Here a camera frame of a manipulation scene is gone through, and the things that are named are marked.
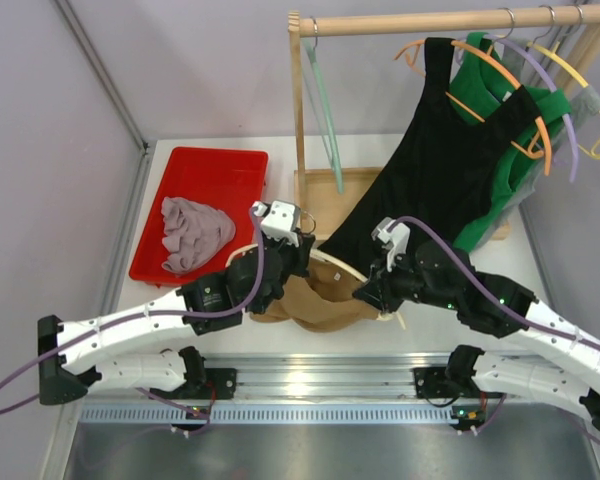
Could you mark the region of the cream hanger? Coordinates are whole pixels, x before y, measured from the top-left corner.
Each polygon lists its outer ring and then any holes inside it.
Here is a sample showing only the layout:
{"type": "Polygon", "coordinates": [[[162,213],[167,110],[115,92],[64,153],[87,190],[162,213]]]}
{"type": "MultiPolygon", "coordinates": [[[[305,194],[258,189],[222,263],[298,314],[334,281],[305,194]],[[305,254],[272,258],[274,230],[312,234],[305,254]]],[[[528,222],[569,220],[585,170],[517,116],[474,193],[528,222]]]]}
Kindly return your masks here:
{"type": "MultiPolygon", "coordinates": [[[[303,231],[301,231],[298,228],[297,228],[297,230],[298,230],[298,234],[300,234],[300,233],[311,234],[309,232],[303,232],[303,231]]],[[[331,256],[329,254],[326,254],[326,253],[323,253],[323,252],[319,251],[316,248],[311,249],[310,260],[311,259],[318,260],[318,261],[323,262],[323,263],[333,264],[333,265],[341,268],[342,270],[344,270],[344,271],[352,274],[356,279],[358,279],[361,282],[361,285],[362,285],[362,283],[364,281],[367,280],[367,277],[364,274],[358,272],[353,267],[349,266],[345,262],[343,262],[343,261],[341,261],[341,260],[339,260],[339,259],[337,259],[337,258],[335,258],[335,257],[333,257],[333,256],[331,256]]],[[[379,311],[379,317],[378,317],[378,319],[377,320],[373,320],[373,321],[387,322],[387,321],[392,320],[392,319],[397,319],[400,325],[404,325],[405,324],[404,319],[403,319],[403,317],[402,317],[401,314],[399,314],[399,313],[381,313],[380,311],[379,311]]]]}

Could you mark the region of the tan tank top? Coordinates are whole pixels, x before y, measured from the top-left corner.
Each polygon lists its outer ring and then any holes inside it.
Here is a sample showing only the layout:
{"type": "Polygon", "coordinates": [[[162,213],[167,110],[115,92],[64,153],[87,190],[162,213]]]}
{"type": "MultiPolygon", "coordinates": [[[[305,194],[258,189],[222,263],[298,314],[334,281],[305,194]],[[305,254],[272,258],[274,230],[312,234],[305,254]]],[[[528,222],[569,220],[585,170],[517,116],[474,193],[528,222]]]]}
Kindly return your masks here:
{"type": "Polygon", "coordinates": [[[308,277],[292,275],[284,285],[284,295],[274,300],[264,314],[251,313],[260,323],[291,320],[304,330],[331,333],[361,320],[377,320],[379,311],[355,299],[361,282],[341,268],[311,259],[308,277]]]}

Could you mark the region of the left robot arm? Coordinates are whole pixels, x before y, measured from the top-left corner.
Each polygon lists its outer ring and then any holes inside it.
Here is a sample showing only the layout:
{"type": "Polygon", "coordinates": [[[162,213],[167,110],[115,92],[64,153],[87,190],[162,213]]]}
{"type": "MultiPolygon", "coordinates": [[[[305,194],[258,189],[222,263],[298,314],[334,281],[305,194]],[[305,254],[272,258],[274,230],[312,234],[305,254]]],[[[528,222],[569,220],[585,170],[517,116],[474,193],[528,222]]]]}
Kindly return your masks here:
{"type": "Polygon", "coordinates": [[[205,388],[201,355],[192,347],[144,354],[143,348],[241,324],[284,295],[292,276],[308,273],[312,234],[297,243],[264,239],[219,272],[206,274],[143,305],[104,317],[37,323],[39,402],[67,404],[108,389],[177,390],[194,397],[205,388]]]}

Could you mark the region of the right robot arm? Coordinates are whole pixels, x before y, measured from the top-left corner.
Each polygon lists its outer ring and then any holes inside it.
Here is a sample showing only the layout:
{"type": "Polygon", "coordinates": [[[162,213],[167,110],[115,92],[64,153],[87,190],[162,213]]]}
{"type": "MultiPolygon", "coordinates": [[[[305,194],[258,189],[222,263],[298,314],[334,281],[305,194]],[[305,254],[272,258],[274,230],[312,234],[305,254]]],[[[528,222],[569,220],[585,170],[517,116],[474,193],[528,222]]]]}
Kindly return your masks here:
{"type": "Polygon", "coordinates": [[[354,296],[383,313],[406,301],[450,310],[470,330],[544,358],[551,368],[522,366],[460,345],[449,357],[446,382],[463,397],[479,390],[532,398],[569,411],[600,432],[600,339],[516,281],[476,270],[460,250],[429,241],[413,255],[377,259],[354,296]]]}

